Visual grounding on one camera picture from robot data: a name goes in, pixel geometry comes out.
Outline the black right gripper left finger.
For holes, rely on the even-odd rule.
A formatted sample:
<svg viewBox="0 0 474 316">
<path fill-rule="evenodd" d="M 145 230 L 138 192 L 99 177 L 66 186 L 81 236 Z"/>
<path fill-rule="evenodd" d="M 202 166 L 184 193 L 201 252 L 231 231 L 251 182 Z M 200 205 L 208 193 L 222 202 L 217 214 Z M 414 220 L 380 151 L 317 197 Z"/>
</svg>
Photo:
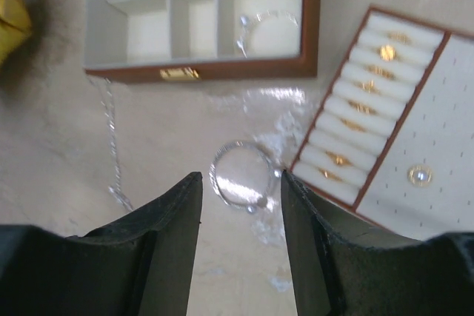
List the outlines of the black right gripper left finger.
<svg viewBox="0 0 474 316">
<path fill-rule="evenodd" d="M 203 197 L 192 172 L 86 235 L 1 227 L 3 315 L 185 315 Z"/>
</svg>

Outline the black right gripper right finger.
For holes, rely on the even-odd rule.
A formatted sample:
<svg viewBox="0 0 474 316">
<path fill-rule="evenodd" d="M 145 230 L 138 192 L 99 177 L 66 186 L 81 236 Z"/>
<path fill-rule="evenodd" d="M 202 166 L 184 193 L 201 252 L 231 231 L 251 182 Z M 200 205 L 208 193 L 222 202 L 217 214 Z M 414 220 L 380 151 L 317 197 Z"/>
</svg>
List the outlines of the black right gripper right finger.
<svg viewBox="0 0 474 316">
<path fill-rule="evenodd" d="M 390 248 L 342 237 L 289 172 L 281 208 L 298 315 L 472 315 L 473 234 Z"/>
</svg>

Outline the brown jewelry box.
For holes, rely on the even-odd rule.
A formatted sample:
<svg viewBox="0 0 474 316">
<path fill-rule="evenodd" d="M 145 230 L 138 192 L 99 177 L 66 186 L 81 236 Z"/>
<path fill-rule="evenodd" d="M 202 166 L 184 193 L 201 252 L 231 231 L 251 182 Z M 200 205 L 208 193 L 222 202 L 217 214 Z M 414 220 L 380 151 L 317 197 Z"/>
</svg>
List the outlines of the brown jewelry box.
<svg viewBox="0 0 474 316">
<path fill-rule="evenodd" d="M 309 78 L 317 73 L 321 0 L 86 0 L 84 70 L 122 83 Z M 240 15 L 286 10 L 251 33 Z"/>
</svg>

